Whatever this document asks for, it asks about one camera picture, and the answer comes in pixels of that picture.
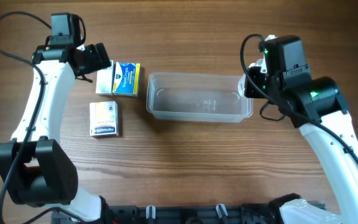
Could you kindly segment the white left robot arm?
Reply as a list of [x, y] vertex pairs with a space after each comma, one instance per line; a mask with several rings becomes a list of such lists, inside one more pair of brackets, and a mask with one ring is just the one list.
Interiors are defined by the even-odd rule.
[[52, 14], [47, 27], [52, 33], [27, 61], [34, 78], [24, 114], [11, 140], [0, 144], [0, 223], [6, 197], [73, 223], [109, 223], [105, 199], [79, 186], [77, 169], [60, 146], [60, 129], [74, 82], [111, 63], [103, 44], [86, 45], [80, 16]]

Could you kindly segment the clear plastic bottle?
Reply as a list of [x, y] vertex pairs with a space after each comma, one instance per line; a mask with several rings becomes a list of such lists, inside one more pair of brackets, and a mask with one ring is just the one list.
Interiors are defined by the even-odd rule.
[[240, 96], [255, 98], [253, 87], [248, 85], [248, 81], [247, 75], [244, 73], [239, 79], [238, 92]]

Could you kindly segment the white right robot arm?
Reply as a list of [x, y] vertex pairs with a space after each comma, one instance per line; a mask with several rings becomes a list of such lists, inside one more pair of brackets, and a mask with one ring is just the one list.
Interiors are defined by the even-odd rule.
[[306, 139], [333, 190], [339, 214], [315, 207], [297, 194], [271, 201], [279, 223], [358, 223], [358, 140], [348, 105], [337, 83], [314, 79], [301, 39], [257, 35], [263, 58], [246, 64], [245, 96], [264, 98]]

